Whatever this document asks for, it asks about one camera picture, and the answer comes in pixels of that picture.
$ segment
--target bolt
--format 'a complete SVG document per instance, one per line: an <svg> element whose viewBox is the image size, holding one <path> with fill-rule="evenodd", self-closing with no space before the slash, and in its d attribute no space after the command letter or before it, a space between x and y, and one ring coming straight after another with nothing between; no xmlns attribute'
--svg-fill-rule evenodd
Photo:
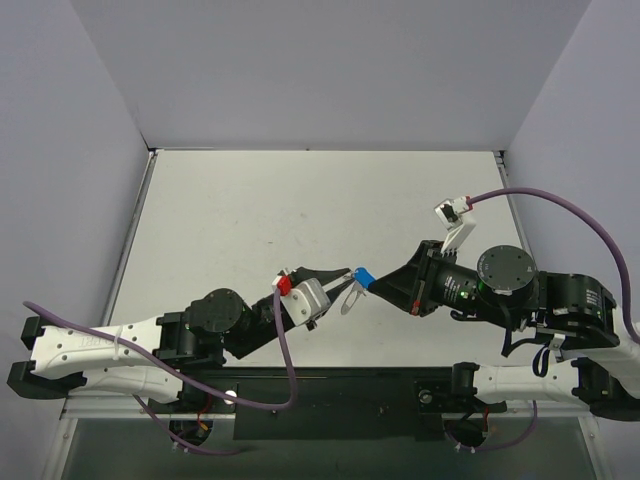
<svg viewBox="0 0 640 480"><path fill-rule="evenodd" d="M420 392L418 392L418 399L420 403L428 405L433 400L433 395L431 395L429 390L420 390Z"/></svg>

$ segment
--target blue object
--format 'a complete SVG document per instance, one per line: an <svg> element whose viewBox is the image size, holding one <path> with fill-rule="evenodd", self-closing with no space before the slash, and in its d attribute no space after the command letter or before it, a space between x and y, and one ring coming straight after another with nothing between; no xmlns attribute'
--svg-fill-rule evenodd
<svg viewBox="0 0 640 480"><path fill-rule="evenodd" d="M369 288L369 284L375 281L373 275L367 272L367 269L364 267L358 267L353 272L353 278L356 282L362 285L364 288Z"/></svg>

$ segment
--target wall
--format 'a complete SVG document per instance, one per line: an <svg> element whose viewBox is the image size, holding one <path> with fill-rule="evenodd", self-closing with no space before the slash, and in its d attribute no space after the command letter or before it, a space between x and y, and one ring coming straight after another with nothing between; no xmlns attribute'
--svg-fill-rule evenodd
<svg viewBox="0 0 640 480"><path fill-rule="evenodd" d="M640 318L640 3L594 0L509 147L514 185L545 188L578 203L617 240L636 287ZM518 202L542 268L594 275L619 297L617 270L602 242L569 214L539 200ZM621 440L622 432L626 442ZM606 424L618 478L637 478L630 445L640 426Z"/></svg>
<svg viewBox="0 0 640 480"><path fill-rule="evenodd" d="M153 147L492 150L589 0L72 0Z"/></svg>
<svg viewBox="0 0 640 480"><path fill-rule="evenodd" d="M146 163L145 144L68 0L0 15L0 379L28 352L31 299L97 324ZM0 472L40 478L60 402L0 383Z"/></svg>

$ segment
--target white tabletop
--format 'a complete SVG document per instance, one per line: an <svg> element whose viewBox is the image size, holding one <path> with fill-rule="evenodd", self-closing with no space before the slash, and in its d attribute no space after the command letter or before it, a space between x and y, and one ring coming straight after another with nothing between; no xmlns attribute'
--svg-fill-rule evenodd
<svg viewBox="0 0 640 480"><path fill-rule="evenodd" d="M446 231L441 200L502 187L491 152L160 151L112 324L183 310L220 287L249 304L282 268L366 267L382 276L423 239ZM458 263L475 268L494 245L519 245L506 198L474 209L478 226ZM503 330L459 323L447 308L412 317L369 295L339 305L308 332L287 334L297 366L529 364L500 356ZM282 365L277 342L228 365Z"/></svg>

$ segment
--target black circular cap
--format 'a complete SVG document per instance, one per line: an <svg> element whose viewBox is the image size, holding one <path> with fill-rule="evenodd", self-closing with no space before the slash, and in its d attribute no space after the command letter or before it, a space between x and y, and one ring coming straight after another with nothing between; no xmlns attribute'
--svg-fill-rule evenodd
<svg viewBox="0 0 640 480"><path fill-rule="evenodd" d="M527 289L537 273L533 258L511 245L499 245L484 252L477 271L482 283L494 292Z"/></svg>
<svg viewBox="0 0 640 480"><path fill-rule="evenodd" d="M244 302L233 290L219 288L202 300L193 302L190 308L190 328L207 333L224 333L240 320Z"/></svg>

